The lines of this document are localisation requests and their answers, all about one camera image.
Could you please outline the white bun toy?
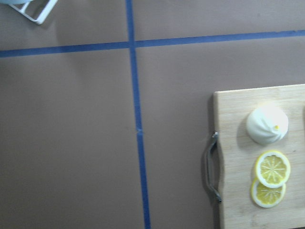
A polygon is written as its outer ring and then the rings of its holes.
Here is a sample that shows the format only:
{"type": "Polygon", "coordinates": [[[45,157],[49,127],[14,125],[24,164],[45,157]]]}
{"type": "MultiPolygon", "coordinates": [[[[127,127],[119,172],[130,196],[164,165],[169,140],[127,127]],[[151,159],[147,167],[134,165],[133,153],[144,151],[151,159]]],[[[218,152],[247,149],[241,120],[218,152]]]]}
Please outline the white bun toy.
{"type": "Polygon", "coordinates": [[[282,140],[288,132],[289,119],[278,107],[261,106],[253,110],[246,120],[249,136],[261,145],[282,140]]]}

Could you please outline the lemon slice upper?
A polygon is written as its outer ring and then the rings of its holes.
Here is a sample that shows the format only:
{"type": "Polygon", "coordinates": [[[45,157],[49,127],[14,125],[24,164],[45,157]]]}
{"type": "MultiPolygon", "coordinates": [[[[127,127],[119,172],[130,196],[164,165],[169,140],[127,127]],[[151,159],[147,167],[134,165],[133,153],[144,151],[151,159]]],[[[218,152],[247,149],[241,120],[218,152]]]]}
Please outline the lemon slice upper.
{"type": "Polygon", "coordinates": [[[255,175],[258,181],[268,188],[282,187],[291,173],[290,162],[281,152],[271,150],[262,153],[255,162],[255,175]]]}

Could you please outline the lemon slice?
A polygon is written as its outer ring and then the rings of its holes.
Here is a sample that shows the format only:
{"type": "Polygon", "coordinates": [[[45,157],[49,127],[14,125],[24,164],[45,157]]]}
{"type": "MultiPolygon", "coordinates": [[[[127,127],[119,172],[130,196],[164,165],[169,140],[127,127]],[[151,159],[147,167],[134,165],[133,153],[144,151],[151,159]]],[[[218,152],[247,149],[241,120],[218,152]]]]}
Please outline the lemon slice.
{"type": "Polygon", "coordinates": [[[286,193],[286,184],[280,187],[270,188],[264,186],[255,179],[251,185],[251,198],[255,204],[262,208],[272,208],[278,205],[286,193]]]}
{"type": "Polygon", "coordinates": [[[290,162],[281,152],[271,150],[262,153],[255,162],[255,175],[258,181],[268,188],[282,187],[291,173],[290,162]]]}

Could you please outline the lemon slice lower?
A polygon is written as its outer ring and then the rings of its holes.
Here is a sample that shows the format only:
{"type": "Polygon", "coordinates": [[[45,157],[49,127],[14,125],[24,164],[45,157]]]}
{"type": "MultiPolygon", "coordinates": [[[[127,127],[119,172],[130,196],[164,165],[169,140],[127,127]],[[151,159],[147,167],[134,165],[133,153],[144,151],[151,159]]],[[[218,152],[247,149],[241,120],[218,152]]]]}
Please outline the lemon slice lower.
{"type": "Polygon", "coordinates": [[[251,185],[251,198],[255,204],[262,208],[272,208],[278,205],[286,193],[286,184],[280,187],[270,188],[264,186],[255,179],[251,185]]]}

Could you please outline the white cup rack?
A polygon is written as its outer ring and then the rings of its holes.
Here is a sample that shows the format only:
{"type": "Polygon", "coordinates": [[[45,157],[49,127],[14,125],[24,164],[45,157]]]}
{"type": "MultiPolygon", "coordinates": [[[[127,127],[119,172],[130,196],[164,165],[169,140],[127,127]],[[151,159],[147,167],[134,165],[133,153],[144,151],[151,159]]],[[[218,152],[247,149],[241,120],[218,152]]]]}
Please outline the white cup rack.
{"type": "Polygon", "coordinates": [[[13,0],[8,5],[31,22],[42,25],[57,2],[57,0],[13,0]]]}

